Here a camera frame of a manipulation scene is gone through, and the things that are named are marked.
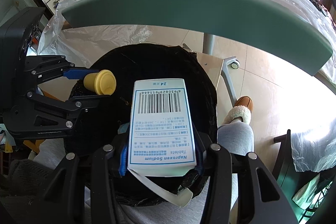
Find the silver bolt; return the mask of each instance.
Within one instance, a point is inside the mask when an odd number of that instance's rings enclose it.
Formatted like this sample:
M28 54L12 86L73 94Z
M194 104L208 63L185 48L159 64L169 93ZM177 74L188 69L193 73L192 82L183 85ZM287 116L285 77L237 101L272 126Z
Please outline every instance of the silver bolt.
M257 154L254 153L254 152L250 152L250 153L248 153L248 156L249 156L249 158L252 159L252 160L255 160L255 159L258 157Z
M103 150L104 150L105 152L112 151L112 149L113 149L113 146L110 145L110 144L106 144L106 145L103 146Z
M65 156L68 160L73 160L75 158L75 153L68 153L66 156Z
M219 149L221 149L221 146L218 143L213 143L210 145L210 148L212 150L218 151Z
M71 128L72 127L72 122L71 121L67 121L65 123L65 125L68 127L68 128Z

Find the blue border line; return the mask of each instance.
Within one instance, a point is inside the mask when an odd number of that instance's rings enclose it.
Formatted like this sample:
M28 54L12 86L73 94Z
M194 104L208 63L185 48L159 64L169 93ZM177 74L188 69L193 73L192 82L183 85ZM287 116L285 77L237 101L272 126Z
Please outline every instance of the blue border line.
M170 88L166 88L166 89L150 89L150 90L181 90L183 89L184 91L184 99L185 99L185 105L186 105L186 108L187 108L187 111L188 113L190 113L190 110L189 110L189 105L188 105L188 102L187 102L187 96L186 96L186 90L185 88L175 88L175 89L170 89ZM137 97L137 92L138 91L142 91L142 90L135 90L135 96L134 96L134 102L132 104L132 108L134 109L135 107L135 98ZM134 121L134 113L135 113L135 110L133 111L133 116L132 116L132 128L131 128L131 140L133 140L133 121ZM193 142L193 138L191 136L191 125L190 125L190 119L188 117L188 123L189 123L189 131L190 131L190 141L192 143L192 148L193 148L193 151L195 150L195 147L194 147L194 142ZM131 142L131 146L130 146L130 154L131 154L131 158L130 158L130 164L136 164L136 163L132 163L132 142ZM183 162L172 162L172 163L164 163L164 164L180 164L180 163L188 163L188 162L194 162L195 161L195 155L193 153L193 160L192 161L183 161Z

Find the barcode number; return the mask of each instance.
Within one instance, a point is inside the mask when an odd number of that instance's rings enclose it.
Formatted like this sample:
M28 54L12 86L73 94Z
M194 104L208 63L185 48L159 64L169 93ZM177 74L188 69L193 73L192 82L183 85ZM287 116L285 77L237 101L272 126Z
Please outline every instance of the barcode number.
M165 90L163 93L141 92L138 114L181 112L180 92L181 90Z

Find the miniature yellow coffee cup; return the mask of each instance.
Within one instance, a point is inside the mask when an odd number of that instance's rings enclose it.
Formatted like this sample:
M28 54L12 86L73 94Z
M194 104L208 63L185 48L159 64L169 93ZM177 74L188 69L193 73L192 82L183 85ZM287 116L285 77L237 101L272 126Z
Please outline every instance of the miniature yellow coffee cup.
M117 87L117 81L112 72L104 69L100 72L86 75L84 87L97 95L111 95Z

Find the gray sweatpants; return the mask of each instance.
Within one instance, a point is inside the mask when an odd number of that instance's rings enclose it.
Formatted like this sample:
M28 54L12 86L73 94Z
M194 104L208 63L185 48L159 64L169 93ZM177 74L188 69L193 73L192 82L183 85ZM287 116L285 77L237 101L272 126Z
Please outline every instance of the gray sweatpants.
M254 150L252 128L240 121L233 121L218 129L218 143L230 153L246 155ZM123 218L130 224L198 224L201 220L205 199L208 192L208 183L199 196L190 203L179 208L165 202L148 207L130 207L122 205ZM237 174L232 175L231 208L238 197Z

